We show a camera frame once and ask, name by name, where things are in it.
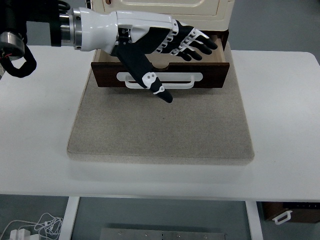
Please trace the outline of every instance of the white drawer handle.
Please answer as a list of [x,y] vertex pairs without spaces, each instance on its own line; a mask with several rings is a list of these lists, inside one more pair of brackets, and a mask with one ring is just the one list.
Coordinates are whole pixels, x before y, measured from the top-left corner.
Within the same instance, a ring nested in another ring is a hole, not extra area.
[[[191,89],[195,85],[195,82],[203,79],[201,72],[157,72],[156,75],[163,82],[162,85],[166,89]],[[118,72],[116,78],[120,82],[124,82],[129,89],[143,89],[128,72]]]
[[273,218],[272,221],[274,221],[274,223],[276,225],[283,224],[283,223],[285,223],[285,222],[287,222],[287,221],[289,221],[291,219],[291,213],[292,213],[291,210],[285,211],[284,213],[280,214],[279,216],[276,216],[275,218]]

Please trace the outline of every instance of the cabinet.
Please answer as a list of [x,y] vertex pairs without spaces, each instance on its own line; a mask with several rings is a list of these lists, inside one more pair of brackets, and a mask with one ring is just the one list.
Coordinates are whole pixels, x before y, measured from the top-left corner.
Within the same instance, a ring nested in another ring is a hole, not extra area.
[[[179,82],[173,81],[176,88],[212,89],[223,87],[230,67],[229,62],[225,60],[224,49],[229,35],[228,26],[234,2],[235,0],[178,0],[174,2],[170,0],[91,0],[91,7],[94,11],[103,14],[119,10],[168,14],[204,31],[216,42],[218,49],[213,51],[210,56],[202,54],[200,62],[185,62],[179,57],[158,53],[152,53],[147,57],[152,63],[154,71],[168,76],[170,81],[177,78],[177,73],[194,73],[194,75],[201,76],[199,81],[187,79],[183,87]],[[92,63],[92,70],[99,87],[119,88],[131,85],[128,80],[130,75],[127,76],[128,74],[119,60],[116,57],[110,57],[103,51],[97,53],[95,62]],[[121,80],[117,76],[118,73],[127,75],[124,80]],[[165,77],[160,77],[160,80],[162,83],[166,83]]]
[[118,10],[172,15],[175,19],[207,31],[228,29],[235,0],[91,0],[99,13]]

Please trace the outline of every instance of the white cable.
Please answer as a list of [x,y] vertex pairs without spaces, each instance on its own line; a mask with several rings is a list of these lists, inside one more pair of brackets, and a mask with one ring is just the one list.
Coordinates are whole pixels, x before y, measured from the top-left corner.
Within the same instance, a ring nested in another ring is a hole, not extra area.
[[[40,223],[41,219],[43,218],[44,215],[49,215],[52,220],[49,221],[45,221]],[[24,221],[24,220],[13,220],[11,222],[9,222],[9,224],[5,227],[5,229],[3,230],[3,233],[0,236],[0,240],[2,239],[2,237],[4,236],[7,228],[10,226],[10,224],[14,223],[14,222],[20,222],[20,223],[27,223],[27,224],[32,224],[32,225],[23,225],[20,226],[18,228],[18,232],[21,228],[23,227],[34,227],[34,230],[38,232],[38,234],[42,237],[45,238],[47,240],[57,240],[60,232],[61,232],[61,227],[62,227],[62,223],[63,223],[63,218],[62,217],[54,217],[52,216],[50,213],[46,212],[44,214],[41,215],[40,219],[38,222],[32,222],[32,221]]]
[[7,228],[12,224],[12,223],[25,223],[25,224],[37,224],[36,222],[33,221],[24,221],[24,220],[13,220],[11,222],[8,223],[8,225],[4,228],[1,236],[0,236],[0,240],[3,238],[3,236],[5,235],[5,232],[7,230]]

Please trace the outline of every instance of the robotic hand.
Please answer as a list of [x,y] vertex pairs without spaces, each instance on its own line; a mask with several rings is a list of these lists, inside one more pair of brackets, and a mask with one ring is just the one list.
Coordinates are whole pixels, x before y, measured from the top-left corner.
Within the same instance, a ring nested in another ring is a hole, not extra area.
[[[88,8],[73,9],[62,0],[0,0],[0,64],[13,76],[31,74],[37,63],[27,47],[26,21],[50,23],[51,45],[72,45],[76,50],[102,49],[116,56],[135,81],[154,95],[171,103],[171,94],[163,87],[145,56],[153,52],[201,60],[195,48],[211,54],[217,45],[201,31],[169,15],[115,11],[100,14]],[[11,60],[24,57],[16,69]]]
[[79,8],[73,10],[69,22],[70,40],[74,42],[75,49],[102,49],[118,57],[140,86],[167,103],[171,103],[173,98],[153,72],[145,54],[171,54],[190,61],[202,59],[195,48],[207,55],[217,48],[198,29],[164,14],[137,11],[99,14]]

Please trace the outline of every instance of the wooden box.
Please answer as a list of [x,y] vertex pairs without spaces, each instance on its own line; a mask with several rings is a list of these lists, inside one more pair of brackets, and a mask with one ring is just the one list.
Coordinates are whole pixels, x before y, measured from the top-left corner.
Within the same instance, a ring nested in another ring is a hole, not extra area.
[[272,221],[286,211],[292,211],[290,222],[318,223],[320,222],[320,203],[316,202],[263,202],[264,219]]
[[[170,14],[210,36],[218,48],[202,60],[184,61],[169,54],[152,53],[147,57],[167,89],[222,88],[230,67],[224,49],[228,40],[229,21],[235,0],[91,0],[91,8],[99,13],[117,10]],[[98,50],[91,64],[99,87],[141,88],[117,57]]]

